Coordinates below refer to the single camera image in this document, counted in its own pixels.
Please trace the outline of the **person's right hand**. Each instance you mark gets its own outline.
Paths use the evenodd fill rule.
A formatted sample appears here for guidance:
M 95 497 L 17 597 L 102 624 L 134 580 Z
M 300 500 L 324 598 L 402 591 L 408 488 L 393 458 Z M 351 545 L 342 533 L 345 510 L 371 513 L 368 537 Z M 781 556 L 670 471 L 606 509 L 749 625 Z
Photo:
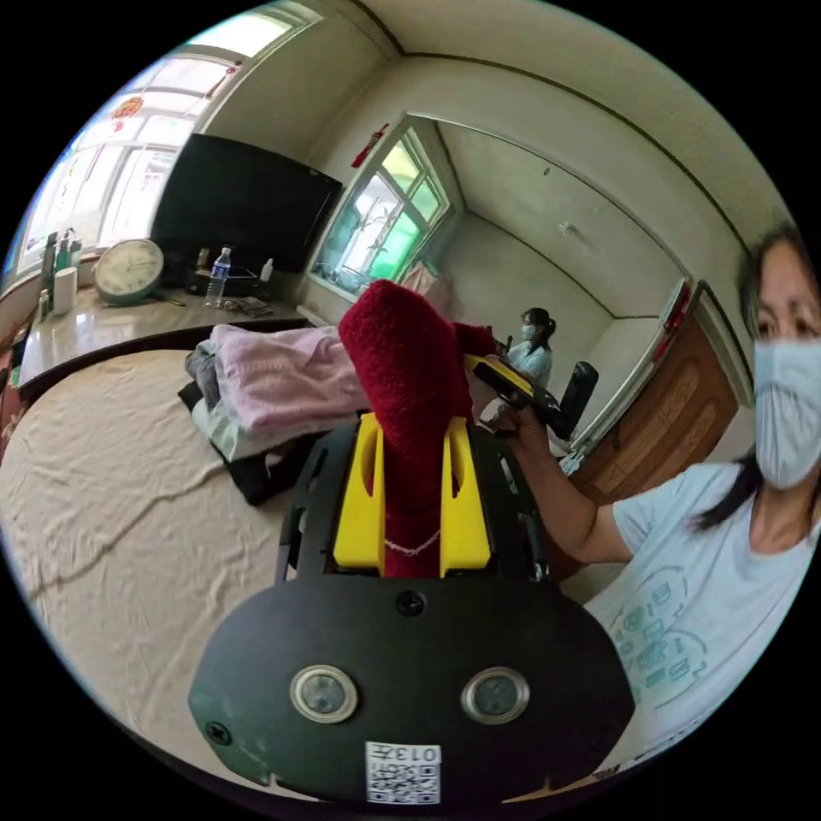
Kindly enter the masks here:
M 529 406 L 518 410 L 502 398 L 491 400 L 479 416 L 479 423 L 504 441 L 523 465 L 552 458 L 547 429 Z

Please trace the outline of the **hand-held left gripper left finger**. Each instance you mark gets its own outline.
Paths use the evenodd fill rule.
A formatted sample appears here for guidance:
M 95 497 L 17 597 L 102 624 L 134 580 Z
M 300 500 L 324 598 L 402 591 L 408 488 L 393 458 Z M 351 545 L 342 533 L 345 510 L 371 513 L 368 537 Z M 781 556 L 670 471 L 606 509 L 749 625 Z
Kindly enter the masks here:
M 361 417 L 340 504 L 334 562 L 342 570 L 385 568 L 384 437 L 375 414 Z

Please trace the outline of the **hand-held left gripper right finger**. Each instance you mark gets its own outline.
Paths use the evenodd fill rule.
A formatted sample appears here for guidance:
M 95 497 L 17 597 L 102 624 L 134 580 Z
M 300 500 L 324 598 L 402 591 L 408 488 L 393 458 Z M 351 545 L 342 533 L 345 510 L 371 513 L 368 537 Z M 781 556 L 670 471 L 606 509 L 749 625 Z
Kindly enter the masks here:
M 451 420 L 444 438 L 440 493 L 440 571 L 484 571 L 491 559 L 468 424 Z

